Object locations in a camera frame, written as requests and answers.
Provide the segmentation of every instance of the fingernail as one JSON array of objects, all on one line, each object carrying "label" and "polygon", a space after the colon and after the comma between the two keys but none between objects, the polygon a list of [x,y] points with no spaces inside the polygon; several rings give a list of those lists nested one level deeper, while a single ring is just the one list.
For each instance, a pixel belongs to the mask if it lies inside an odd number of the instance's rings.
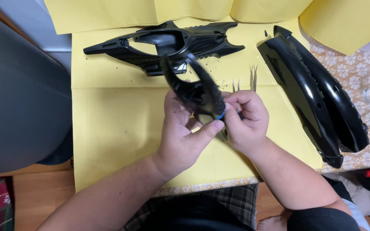
[{"label": "fingernail", "polygon": [[224,123],[220,120],[214,120],[213,121],[213,126],[219,131],[224,127]]}]

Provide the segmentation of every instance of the left hand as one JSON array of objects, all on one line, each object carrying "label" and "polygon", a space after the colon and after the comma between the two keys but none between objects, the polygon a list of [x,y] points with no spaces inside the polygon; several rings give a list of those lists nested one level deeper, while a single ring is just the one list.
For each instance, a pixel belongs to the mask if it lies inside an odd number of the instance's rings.
[{"label": "left hand", "polygon": [[[192,112],[176,99],[172,90],[165,96],[164,112],[161,144],[153,160],[161,174],[173,178],[195,164],[224,123],[213,120],[202,126],[195,118],[189,118]],[[196,127],[202,128],[192,133]]]}]

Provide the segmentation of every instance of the table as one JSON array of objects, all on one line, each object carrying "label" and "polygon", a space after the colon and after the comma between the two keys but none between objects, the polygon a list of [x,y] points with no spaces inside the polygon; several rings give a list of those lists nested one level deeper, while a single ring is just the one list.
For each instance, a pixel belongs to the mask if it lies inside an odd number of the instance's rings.
[{"label": "table", "polygon": [[[311,53],[325,66],[333,77],[340,81],[343,89],[348,93],[361,115],[362,121],[365,122],[369,128],[368,136],[370,141],[370,105],[366,105],[362,99],[362,90],[366,87],[370,87],[370,52],[357,50],[357,52],[352,55],[346,56],[319,44],[313,39],[309,39],[309,44]],[[328,173],[370,167],[370,144],[358,153],[342,153],[342,155],[344,156],[344,160],[340,169],[333,169],[331,166],[324,163],[323,168],[316,169],[316,171],[319,173]],[[262,181],[260,177],[247,177],[199,185],[163,188],[155,194],[155,197],[256,184],[260,181]]]}]

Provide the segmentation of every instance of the right hand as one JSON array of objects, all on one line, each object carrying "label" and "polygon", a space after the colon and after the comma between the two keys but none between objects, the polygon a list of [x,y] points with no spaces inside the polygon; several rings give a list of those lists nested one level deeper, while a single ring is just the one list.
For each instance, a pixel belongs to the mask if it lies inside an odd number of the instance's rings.
[{"label": "right hand", "polygon": [[229,143],[246,156],[254,155],[265,145],[269,114],[261,98],[252,90],[223,92],[226,103],[225,124]]}]

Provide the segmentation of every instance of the person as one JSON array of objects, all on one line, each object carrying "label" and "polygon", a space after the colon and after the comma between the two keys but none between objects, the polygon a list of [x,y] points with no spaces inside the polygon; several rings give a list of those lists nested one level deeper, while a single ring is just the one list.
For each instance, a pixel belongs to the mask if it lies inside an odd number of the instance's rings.
[{"label": "person", "polygon": [[[346,203],[321,175],[266,137],[269,114],[255,92],[223,92],[223,96],[229,143],[252,161],[290,213],[286,219],[273,217],[259,223],[258,230],[360,230]],[[150,199],[191,167],[224,127],[222,121],[213,120],[192,133],[201,124],[189,118],[192,112],[171,90],[165,97],[164,112],[161,142],[155,153],[76,193],[37,230],[255,230],[255,223],[249,222],[255,215],[254,185]],[[237,191],[242,194],[233,196]]]}]

